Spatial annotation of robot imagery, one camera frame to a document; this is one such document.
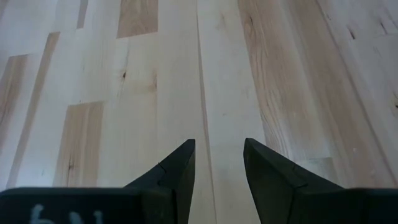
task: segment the black plastic part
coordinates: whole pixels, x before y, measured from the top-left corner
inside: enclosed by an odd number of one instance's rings
[[[188,223],[195,140],[120,189],[19,188],[0,193],[0,223]]]
[[[398,190],[343,189],[254,139],[244,164],[262,224],[398,223]]]

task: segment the wooden floor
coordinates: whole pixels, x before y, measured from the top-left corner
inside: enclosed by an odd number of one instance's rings
[[[243,143],[397,187],[397,0],[0,0],[0,190],[120,187],[188,138],[190,223],[259,223]]]

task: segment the hardwood floor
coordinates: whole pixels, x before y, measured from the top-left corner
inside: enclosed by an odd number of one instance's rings
[[[188,138],[190,223],[259,223],[255,138],[397,187],[396,0],[0,0],[0,190],[118,187]]]

